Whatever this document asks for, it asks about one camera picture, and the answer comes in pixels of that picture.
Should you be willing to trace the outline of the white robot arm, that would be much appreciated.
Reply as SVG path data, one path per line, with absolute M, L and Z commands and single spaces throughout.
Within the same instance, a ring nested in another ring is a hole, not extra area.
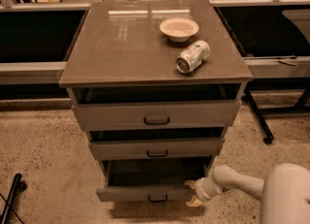
M 189 207 L 237 189 L 261 201 L 260 224 L 310 224 L 310 171 L 296 164 L 277 165 L 265 179 L 221 165 L 210 176 L 185 185 L 194 191 Z

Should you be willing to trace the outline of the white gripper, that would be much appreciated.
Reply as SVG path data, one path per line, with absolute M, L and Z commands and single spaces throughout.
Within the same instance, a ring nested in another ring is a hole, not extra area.
M 223 187 L 218 185 L 212 177 L 202 177 L 197 181 L 186 180 L 184 185 L 189 186 L 195 191 L 195 195 L 186 205 L 190 208 L 197 208 L 217 195 L 223 193 Z

